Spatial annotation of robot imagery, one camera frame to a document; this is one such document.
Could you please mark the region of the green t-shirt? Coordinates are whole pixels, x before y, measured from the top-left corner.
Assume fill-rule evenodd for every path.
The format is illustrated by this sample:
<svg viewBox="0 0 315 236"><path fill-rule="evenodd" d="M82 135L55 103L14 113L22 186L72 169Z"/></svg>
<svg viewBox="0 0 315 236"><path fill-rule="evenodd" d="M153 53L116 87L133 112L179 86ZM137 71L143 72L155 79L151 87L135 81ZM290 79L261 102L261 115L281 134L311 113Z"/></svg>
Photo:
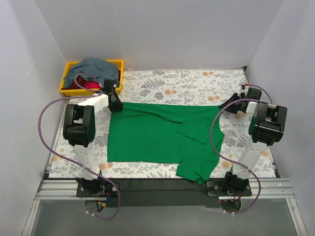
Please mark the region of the green t-shirt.
<svg viewBox="0 0 315 236"><path fill-rule="evenodd" d="M219 162L224 140L218 106L125 103L110 118L110 162L177 164L176 175L205 182Z"/></svg>

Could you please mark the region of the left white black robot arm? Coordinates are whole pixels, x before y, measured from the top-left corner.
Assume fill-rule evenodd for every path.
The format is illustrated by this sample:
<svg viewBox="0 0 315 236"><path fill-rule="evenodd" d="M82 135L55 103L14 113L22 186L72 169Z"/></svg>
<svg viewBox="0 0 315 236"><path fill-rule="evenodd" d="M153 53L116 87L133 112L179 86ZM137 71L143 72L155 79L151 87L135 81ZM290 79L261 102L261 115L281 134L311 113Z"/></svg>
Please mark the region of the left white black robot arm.
<svg viewBox="0 0 315 236"><path fill-rule="evenodd" d="M101 88L102 95L96 95L78 104L68 104L65 111L63 138L72 146L78 162L84 167L81 177L76 181L95 197L103 195L105 191L104 183L98 179L100 169L95 162L95 115L106 107L111 112L120 112L123 109L116 87L116 82L106 80Z"/></svg>

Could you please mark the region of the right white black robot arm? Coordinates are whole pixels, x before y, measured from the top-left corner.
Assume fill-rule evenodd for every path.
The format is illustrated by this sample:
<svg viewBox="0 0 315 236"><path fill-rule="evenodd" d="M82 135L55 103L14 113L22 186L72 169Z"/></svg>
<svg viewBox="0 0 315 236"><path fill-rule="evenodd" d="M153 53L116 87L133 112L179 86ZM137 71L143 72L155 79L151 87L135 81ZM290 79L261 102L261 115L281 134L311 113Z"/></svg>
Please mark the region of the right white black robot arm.
<svg viewBox="0 0 315 236"><path fill-rule="evenodd" d="M222 190L231 196L250 188L249 170L253 169L264 151L282 139L287 116L287 107L260 101L264 91L261 87L244 84L241 88L240 93L234 93L219 106L229 113L241 111L252 117L249 125L250 138L245 150L238 164L234 164L225 174L222 183Z"/></svg>

